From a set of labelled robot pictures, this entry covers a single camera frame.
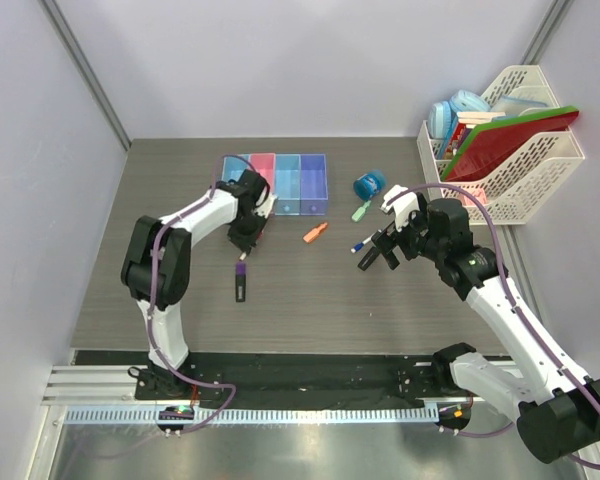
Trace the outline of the blue whiteboard marker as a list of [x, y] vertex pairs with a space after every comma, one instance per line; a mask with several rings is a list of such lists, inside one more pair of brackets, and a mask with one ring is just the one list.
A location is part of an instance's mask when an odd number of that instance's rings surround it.
[[364, 248], [371, 241], [371, 239], [372, 239], [372, 237], [369, 236], [366, 239], [362, 240], [361, 242], [358, 242], [356, 245], [354, 245], [350, 249], [350, 252], [352, 254], [355, 254], [355, 253], [359, 252], [362, 248]]

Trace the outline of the light blue drawer box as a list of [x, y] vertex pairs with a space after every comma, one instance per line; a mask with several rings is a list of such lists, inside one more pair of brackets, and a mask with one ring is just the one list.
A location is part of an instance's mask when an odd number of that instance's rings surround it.
[[276, 215], [300, 214], [300, 179], [300, 156], [298, 154], [276, 154], [274, 170], [274, 191], [277, 196]]
[[225, 156], [221, 179], [225, 182], [238, 181], [250, 163], [249, 154], [238, 154], [236, 156]]

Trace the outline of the pink plastic drawer box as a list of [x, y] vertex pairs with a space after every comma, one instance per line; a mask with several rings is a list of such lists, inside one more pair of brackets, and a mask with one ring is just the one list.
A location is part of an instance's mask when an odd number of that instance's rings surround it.
[[275, 154], [274, 153], [252, 153], [249, 157], [250, 163], [255, 170], [265, 178], [269, 185], [269, 192], [274, 191], [275, 180]]

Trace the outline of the purple plastic drawer box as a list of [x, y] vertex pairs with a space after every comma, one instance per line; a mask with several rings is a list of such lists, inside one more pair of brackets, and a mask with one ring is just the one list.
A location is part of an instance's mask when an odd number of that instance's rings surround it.
[[300, 156], [300, 214], [325, 215], [328, 208], [327, 164], [324, 154]]

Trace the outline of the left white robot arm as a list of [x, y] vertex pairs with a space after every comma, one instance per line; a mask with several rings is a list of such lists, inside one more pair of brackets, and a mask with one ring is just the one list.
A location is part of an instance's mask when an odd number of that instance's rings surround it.
[[149, 339], [148, 365], [129, 370], [138, 399], [180, 399], [194, 387], [181, 316], [193, 247], [228, 227], [228, 239], [240, 251], [236, 299], [245, 300], [244, 260], [256, 247], [275, 201], [266, 178], [248, 166], [238, 179], [215, 181], [201, 198], [174, 213], [136, 221], [121, 282], [142, 312]]

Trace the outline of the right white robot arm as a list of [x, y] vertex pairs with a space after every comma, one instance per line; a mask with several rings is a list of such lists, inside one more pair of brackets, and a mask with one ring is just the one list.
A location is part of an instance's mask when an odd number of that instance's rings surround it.
[[600, 378], [592, 378], [557, 344], [521, 298], [497, 247], [474, 243], [469, 215], [455, 198], [427, 201], [404, 190], [387, 195], [382, 211], [393, 221], [372, 238], [390, 268], [406, 259], [433, 262], [441, 280], [487, 323], [521, 375], [492, 365], [459, 343], [434, 355], [437, 391], [467, 390], [493, 405], [516, 427], [524, 445], [551, 463], [600, 441]]

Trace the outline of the green capped black highlighter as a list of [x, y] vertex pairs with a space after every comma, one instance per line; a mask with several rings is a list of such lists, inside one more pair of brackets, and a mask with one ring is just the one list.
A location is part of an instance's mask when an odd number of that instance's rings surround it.
[[375, 247], [375, 246], [371, 247], [365, 253], [365, 255], [362, 257], [362, 259], [359, 261], [359, 263], [357, 264], [357, 267], [361, 271], [366, 271], [377, 260], [377, 258], [380, 255], [381, 255], [381, 252], [377, 247]]

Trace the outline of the blue round tape dispenser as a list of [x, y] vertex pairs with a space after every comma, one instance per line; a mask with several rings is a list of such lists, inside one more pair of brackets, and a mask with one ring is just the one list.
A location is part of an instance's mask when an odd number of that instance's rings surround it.
[[378, 195], [386, 186], [386, 177], [380, 170], [371, 170], [353, 182], [353, 190], [362, 201]]

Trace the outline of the purple capped black highlighter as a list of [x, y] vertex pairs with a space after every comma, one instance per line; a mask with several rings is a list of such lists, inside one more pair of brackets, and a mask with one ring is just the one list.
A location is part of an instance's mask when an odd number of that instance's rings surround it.
[[235, 301], [243, 303], [246, 301], [247, 270], [242, 261], [235, 265]]

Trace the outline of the pink eraser box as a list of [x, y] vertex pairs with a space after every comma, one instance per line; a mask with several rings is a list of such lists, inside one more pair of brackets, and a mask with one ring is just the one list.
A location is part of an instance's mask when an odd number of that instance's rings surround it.
[[486, 205], [488, 203], [486, 192], [481, 187], [466, 187], [466, 194], [461, 194], [461, 201], [465, 207], [475, 207], [476, 204]]

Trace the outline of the white mesh file organizer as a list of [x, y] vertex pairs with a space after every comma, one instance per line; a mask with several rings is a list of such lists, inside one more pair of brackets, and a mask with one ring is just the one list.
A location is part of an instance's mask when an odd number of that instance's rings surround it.
[[451, 160], [436, 158], [442, 140], [430, 137], [425, 119], [417, 146], [432, 197], [457, 197], [481, 187], [497, 225], [523, 225], [583, 162], [571, 126], [575, 106], [561, 106], [538, 66], [505, 68], [480, 94], [504, 117], [476, 126]]

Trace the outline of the blue headphones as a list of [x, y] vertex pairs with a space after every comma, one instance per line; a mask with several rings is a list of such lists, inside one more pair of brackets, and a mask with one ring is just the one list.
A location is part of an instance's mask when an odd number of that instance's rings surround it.
[[432, 105], [426, 120], [428, 133], [432, 139], [442, 140], [459, 112], [486, 112], [490, 108], [490, 104], [481, 96], [467, 90], [458, 90], [449, 100]]

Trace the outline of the stack of books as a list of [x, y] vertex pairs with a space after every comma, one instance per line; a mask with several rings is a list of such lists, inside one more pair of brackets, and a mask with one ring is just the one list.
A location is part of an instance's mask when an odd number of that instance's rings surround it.
[[436, 158], [451, 160], [476, 126], [490, 123], [504, 116], [505, 113], [502, 111], [465, 111], [457, 113], [438, 149]]

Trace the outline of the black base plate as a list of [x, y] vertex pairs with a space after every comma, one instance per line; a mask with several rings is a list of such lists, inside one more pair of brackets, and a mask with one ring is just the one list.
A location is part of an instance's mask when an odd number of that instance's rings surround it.
[[188, 384], [150, 364], [141, 351], [81, 350], [78, 366], [121, 366], [138, 400], [196, 399], [217, 406], [234, 384], [234, 408], [336, 409], [364, 402], [417, 404], [425, 398], [465, 397], [431, 355], [192, 353], [181, 372]]

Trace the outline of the aluminium rail frame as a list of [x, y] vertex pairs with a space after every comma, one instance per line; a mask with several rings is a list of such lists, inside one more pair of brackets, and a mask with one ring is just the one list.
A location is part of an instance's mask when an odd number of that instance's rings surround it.
[[[533, 458], [507, 419], [482, 400], [464, 402], [470, 418], [464, 436], [435, 423], [212, 426], [234, 408], [234, 384], [217, 406], [196, 399], [138, 400], [121, 366], [53, 368], [44, 392], [48, 409], [35, 474], [45, 479], [582, 479], [574, 462], [544, 464]], [[449, 413], [451, 397], [417, 404], [364, 402], [321, 410], [422, 408]], [[181, 425], [67, 425], [74, 406], [182, 405], [213, 413]]]

